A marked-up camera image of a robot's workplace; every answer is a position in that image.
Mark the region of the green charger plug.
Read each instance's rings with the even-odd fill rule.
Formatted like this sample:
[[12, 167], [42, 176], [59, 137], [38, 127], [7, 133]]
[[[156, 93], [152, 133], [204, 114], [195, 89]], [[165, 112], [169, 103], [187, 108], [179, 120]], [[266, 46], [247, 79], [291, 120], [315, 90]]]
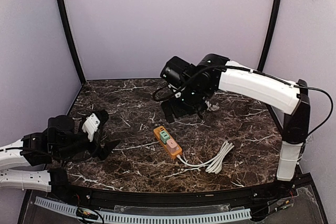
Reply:
[[165, 131], [165, 130], [162, 130], [159, 132], [159, 136], [160, 136], [160, 140], [161, 142], [166, 145], [167, 141], [171, 138], [170, 134]]

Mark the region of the pink charger plug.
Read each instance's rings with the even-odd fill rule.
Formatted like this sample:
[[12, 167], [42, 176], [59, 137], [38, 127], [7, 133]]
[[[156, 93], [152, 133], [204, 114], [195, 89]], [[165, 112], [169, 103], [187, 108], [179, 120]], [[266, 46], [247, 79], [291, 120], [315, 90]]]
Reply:
[[178, 144], [172, 138], [167, 141], [166, 148], [169, 151], [169, 153], [171, 153], [171, 154], [173, 154], [173, 153], [175, 153], [179, 150]]

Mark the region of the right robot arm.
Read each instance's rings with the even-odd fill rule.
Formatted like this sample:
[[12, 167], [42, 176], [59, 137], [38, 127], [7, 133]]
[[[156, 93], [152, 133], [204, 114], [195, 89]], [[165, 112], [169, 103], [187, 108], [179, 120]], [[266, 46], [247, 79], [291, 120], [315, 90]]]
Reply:
[[217, 54], [206, 55], [196, 66], [174, 56], [165, 64], [160, 77], [172, 92], [159, 99], [168, 122], [187, 114], [201, 115], [211, 107], [208, 100], [218, 90], [244, 95], [283, 112], [277, 181], [268, 187], [268, 195], [278, 200], [287, 193], [287, 182], [294, 177], [308, 137], [310, 100], [305, 81], [267, 76]]

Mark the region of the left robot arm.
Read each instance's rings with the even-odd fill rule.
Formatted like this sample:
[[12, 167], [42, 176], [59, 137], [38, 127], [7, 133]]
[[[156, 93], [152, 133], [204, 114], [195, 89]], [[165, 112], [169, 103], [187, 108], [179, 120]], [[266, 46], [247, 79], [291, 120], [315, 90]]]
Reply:
[[90, 141], [88, 133], [50, 128], [1, 147], [1, 187], [54, 191], [61, 200], [71, 200], [74, 189], [68, 185], [65, 166], [92, 158], [103, 161], [120, 144], [102, 144], [102, 133], [99, 130], [97, 141]]

